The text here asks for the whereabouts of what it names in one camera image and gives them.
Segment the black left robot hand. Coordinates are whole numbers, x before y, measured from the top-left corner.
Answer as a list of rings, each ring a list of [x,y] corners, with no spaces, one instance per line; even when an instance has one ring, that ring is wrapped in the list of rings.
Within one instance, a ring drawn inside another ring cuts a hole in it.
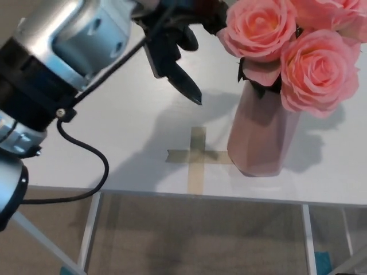
[[[133,20],[151,35],[144,50],[155,78],[166,78],[180,94],[197,105],[202,93],[192,78],[177,64],[180,50],[194,52],[198,41],[190,29],[198,23],[194,1],[138,1]]]

